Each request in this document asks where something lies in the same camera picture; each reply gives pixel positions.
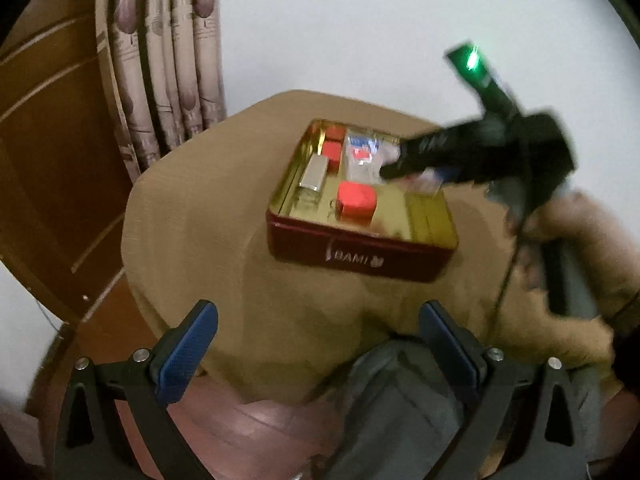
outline black handle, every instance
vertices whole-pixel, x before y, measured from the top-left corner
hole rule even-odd
[[[542,244],[541,250],[549,310],[559,316],[596,317],[598,305],[571,244],[553,240]]]

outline red cube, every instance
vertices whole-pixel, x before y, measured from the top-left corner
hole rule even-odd
[[[378,205],[376,190],[357,182],[341,182],[338,186],[337,213],[340,219],[369,225]]]
[[[340,126],[339,124],[332,124],[324,131],[324,138],[326,140],[334,140],[340,142],[344,140],[344,136],[347,134],[347,128]]]
[[[342,156],[342,145],[340,142],[326,140],[322,144],[322,155],[329,159],[327,170],[329,173],[338,173],[340,170],[340,158]]]

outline tan tablecloth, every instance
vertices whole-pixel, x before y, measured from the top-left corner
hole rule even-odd
[[[561,320],[540,293],[514,283],[487,341],[490,304],[511,251],[504,210],[484,189],[447,199],[460,248],[435,283],[372,278],[274,260],[266,242],[270,195],[314,118],[409,135],[426,121],[306,91],[278,94],[210,128],[155,163],[127,205],[122,257],[140,312],[160,336],[199,299],[220,312],[203,366],[247,401],[301,402],[338,365],[385,340],[415,333],[423,301],[438,299],[484,343],[517,356],[565,364],[607,363],[609,330]]]

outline screw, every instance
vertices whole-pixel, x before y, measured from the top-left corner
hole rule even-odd
[[[133,360],[137,363],[143,363],[147,359],[149,359],[150,355],[151,354],[149,353],[149,350],[147,350],[146,348],[139,348],[138,350],[133,352]]]
[[[550,357],[549,361],[547,361],[546,363],[554,370],[559,370],[560,368],[562,368],[562,361],[557,357]]]
[[[76,370],[84,370],[89,365],[88,357],[81,357],[76,361]]]
[[[486,355],[491,361],[496,361],[497,363],[504,359],[504,352],[499,348],[489,348],[486,351]]]

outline gray pants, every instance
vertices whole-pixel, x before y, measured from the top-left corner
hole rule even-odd
[[[572,372],[585,441],[593,453],[600,397],[593,368]],[[344,437],[323,480],[422,480],[461,427],[463,407],[430,350],[391,340],[354,364]]]

